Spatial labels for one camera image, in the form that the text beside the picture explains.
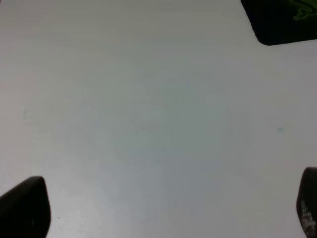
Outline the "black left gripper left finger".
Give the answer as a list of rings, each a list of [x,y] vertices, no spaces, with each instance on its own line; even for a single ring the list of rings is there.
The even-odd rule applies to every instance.
[[[43,177],[29,177],[0,197],[2,238],[45,238],[51,207]]]

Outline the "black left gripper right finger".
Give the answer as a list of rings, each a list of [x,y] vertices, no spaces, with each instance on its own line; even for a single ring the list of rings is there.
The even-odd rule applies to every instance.
[[[305,168],[300,181],[297,215],[307,238],[317,237],[317,168]]]

